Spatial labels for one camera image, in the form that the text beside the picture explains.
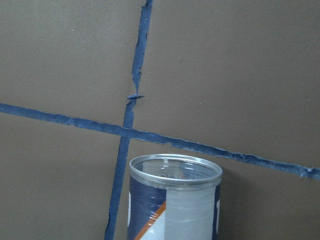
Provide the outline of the clear tennis ball can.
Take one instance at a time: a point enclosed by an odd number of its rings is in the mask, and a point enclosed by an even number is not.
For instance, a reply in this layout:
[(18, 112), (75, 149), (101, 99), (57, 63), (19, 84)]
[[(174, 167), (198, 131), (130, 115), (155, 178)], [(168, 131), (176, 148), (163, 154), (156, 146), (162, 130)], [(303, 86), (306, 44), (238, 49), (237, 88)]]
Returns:
[(127, 239), (216, 240), (222, 168), (181, 154), (129, 162)]

